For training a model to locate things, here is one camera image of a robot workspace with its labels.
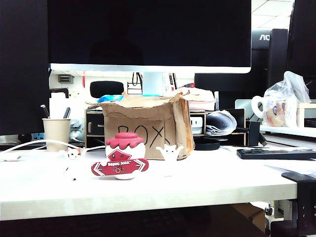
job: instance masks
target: pen holder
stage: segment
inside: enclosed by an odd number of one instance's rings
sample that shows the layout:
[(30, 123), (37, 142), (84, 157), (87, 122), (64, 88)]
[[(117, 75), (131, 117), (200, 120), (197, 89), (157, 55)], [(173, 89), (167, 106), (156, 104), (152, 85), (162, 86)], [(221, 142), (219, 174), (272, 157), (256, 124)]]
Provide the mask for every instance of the pen holder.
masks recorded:
[[(70, 118), (42, 118), (44, 124), (45, 138), (68, 143), (70, 131)], [(67, 150), (67, 146), (47, 142), (47, 151), (57, 152)]]

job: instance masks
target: pen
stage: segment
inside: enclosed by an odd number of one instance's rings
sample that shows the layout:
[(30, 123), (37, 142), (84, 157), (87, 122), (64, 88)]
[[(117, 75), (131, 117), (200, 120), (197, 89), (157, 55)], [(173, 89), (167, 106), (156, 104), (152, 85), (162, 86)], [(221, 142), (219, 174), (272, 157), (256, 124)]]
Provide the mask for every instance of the pen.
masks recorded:
[(46, 115), (46, 118), (50, 119), (49, 112), (48, 112), (46, 106), (45, 105), (41, 105), (41, 107), (44, 109), (44, 113)]
[(70, 107), (67, 107), (63, 118), (67, 119), (69, 117), (69, 114), (70, 114)]

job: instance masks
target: mug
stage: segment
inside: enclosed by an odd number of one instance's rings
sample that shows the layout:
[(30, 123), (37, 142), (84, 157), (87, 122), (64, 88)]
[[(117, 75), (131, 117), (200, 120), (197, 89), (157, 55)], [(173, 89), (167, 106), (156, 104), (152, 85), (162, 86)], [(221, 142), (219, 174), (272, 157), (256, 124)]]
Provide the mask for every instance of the mug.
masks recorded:
[[(262, 111), (258, 108), (259, 102), (262, 103)], [(286, 103), (287, 101), (283, 99), (255, 96), (251, 100), (251, 108), (258, 118), (263, 119), (263, 125), (282, 127), (286, 124)]]
[(267, 103), (267, 99), (261, 96), (256, 95), (255, 97), (252, 98), (251, 100), (251, 108), (252, 111), (254, 112), (254, 114), (258, 117), (263, 119), (264, 115), (265, 115), (265, 111), (264, 109), (261, 111), (258, 108), (258, 104), (261, 103), (262, 104), (262, 108), (265, 108), (265, 105)]

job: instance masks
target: monitor stand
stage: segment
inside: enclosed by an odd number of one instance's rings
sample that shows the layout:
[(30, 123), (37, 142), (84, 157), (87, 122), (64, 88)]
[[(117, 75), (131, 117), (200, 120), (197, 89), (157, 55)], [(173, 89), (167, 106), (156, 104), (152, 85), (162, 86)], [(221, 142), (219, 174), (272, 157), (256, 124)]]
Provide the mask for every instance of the monitor stand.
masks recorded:
[(165, 95), (168, 73), (143, 73), (143, 95)]

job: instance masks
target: computer monitor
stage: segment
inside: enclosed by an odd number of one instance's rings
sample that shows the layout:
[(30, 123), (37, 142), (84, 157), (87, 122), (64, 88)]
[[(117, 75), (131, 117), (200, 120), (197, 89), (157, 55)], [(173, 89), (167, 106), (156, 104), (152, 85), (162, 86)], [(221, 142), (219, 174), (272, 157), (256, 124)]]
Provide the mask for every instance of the computer monitor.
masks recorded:
[(304, 77), (310, 97), (316, 98), (316, 1), (296, 0), (291, 14), (287, 70)]
[(219, 108), (235, 108), (236, 99), (263, 96), (267, 89), (269, 29), (252, 30), (251, 70), (246, 74), (195, 74), (195, 87), (219, 91)]
[(48, 0), (53, 70), (247, 73), (251, 0)]
[(0, 1), (0, 135), (43, 132), (49, 108), (47, 6)]

